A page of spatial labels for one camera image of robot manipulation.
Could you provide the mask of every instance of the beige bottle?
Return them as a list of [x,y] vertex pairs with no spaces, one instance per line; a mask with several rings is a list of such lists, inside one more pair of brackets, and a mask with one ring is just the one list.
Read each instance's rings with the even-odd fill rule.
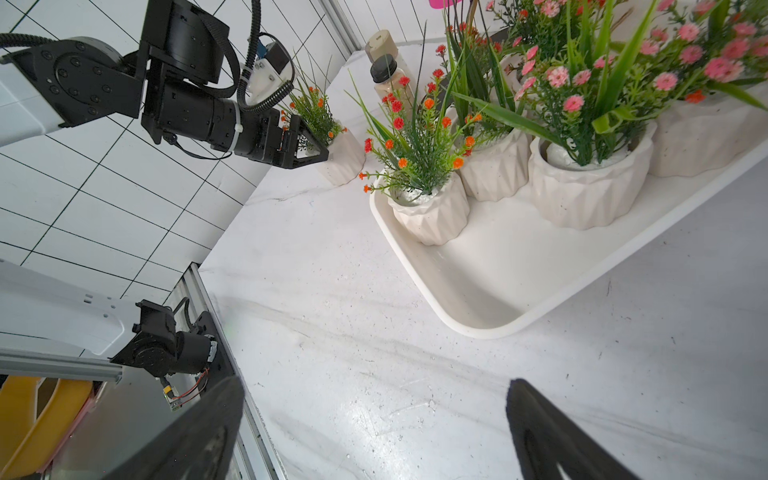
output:
[[401,115],[410,120],[414,105],[411,84],[415,83],[415,80],[411,80],[408,84],[403,85],[401,80],[405,77],[407,75],[402,69],[397,68],[397,61],[390,54],[384,54],[384,56],[379,57],[371,65],[371,78],[373,79],[373,87],[376,89],[376,94],[380,99],[389,94],[399,97],[402,102]]

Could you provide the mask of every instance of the red wire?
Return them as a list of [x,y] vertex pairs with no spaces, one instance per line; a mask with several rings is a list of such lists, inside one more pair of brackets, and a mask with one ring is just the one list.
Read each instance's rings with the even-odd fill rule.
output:
[[182,398],[184,398],[185,396],[187,396],[187,395],[189,395],[190,393],[192,393],[192,390],[195,390],[195,389],[197,388],[197,386],[198,386],[198,385],[200,385],[200,381],[201,381],[201,380],[203,379],[203,377],[205,377],[206,375],[208,375],[208,369],[205,369],[205,371],[203,371],[203,375],[201,375],[201,376],[200,376],[200,378],[199,378],[199,379],[197,379],[197,382],[196,382],[194,385],[192,385],[192,388],[191,388],[191,389],[187,390],[185,393],[182,393],[182,394],[181,394],[181,395],[179,395],[179,396],[171,397],[171,400],[178,400],[178,399],[182,399]]

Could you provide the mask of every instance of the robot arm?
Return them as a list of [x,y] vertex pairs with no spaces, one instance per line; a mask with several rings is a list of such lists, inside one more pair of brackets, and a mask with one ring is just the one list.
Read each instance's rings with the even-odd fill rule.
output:
[[[328,150],[300,116],[293,115],[283,129],[280,112],[273,108],[293,88],[293,63],[285,48],[278,41],[267,45],[257,62],[266,68],[251,78],[252,68],[246,67],[240,80],[228,34],[224,23],[187,0],[150,0],[139,49],[124,58],[94,38],[49,41],[0,34],[4,47],[28,47],[0,58],[0,146],[113,113],[138,118],[146,81],[141,125],[155,144],[165,139],[180,147],[178,137],[188,137],[281,168],[327,160]],[[206,86],[218,82],[225,56],[234,85]],[[288,67],[292,76],[283,81]],[[252,91],[251,98],[263,100],[250,105],[244,95],[249,81],[252,90],[276,90]],[[224,98],[236,89],[238,101]],[[298,158],[300,137],[319,153]]]

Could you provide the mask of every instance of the metal frame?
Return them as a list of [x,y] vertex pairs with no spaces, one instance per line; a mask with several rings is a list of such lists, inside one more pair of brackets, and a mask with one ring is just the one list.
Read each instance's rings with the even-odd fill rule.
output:
[[0,373],[56,379],[120,382],[123,366],[106,360],[0,349]]

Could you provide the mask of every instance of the white ceramic pot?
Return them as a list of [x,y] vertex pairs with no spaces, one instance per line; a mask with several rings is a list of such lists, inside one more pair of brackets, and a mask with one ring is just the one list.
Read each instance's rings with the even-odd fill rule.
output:
[[316,164],[317,170],[333,185],[349,183],[366,162],[366,153],[351,131],[336,135],[328,146],[328,160]]
[[406,207],[389,197],[395,218],[421,243],[443,245],[462,232],[467,225],[469,202],[456,172],[429,201]]
[[640,193],[654,149],[656,130],[648,122],[645,133],[629,155],[610,167],[597,170],[562,170],[548,164],[542,152],[548,142],[531,142],[528,175],[531,202],[542,217],[558,227],[586,230],[604,227],[624,215]]
[[[768,84],[747,90],[768,100]],[[768,137],[768,113],[725,94],[699,103],[676,101],[657,119],[650,174],[693,177],[722,168]]]
[[528,182],[530,142],[515,129],[489,147],[474,149],[459,171],[467,195],[481,202],[514,195]]

